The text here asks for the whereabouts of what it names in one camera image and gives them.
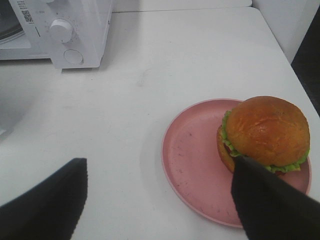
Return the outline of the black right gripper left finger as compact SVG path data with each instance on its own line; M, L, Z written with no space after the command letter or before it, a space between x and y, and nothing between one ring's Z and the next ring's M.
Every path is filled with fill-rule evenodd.
M86 158L74 158L0 207L2 240L69 240L88 197Z

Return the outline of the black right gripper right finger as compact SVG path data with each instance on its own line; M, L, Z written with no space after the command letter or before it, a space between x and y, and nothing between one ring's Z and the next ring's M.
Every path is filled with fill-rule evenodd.
M249 157L235 159L231 195L250 240L320 238L320 203Z

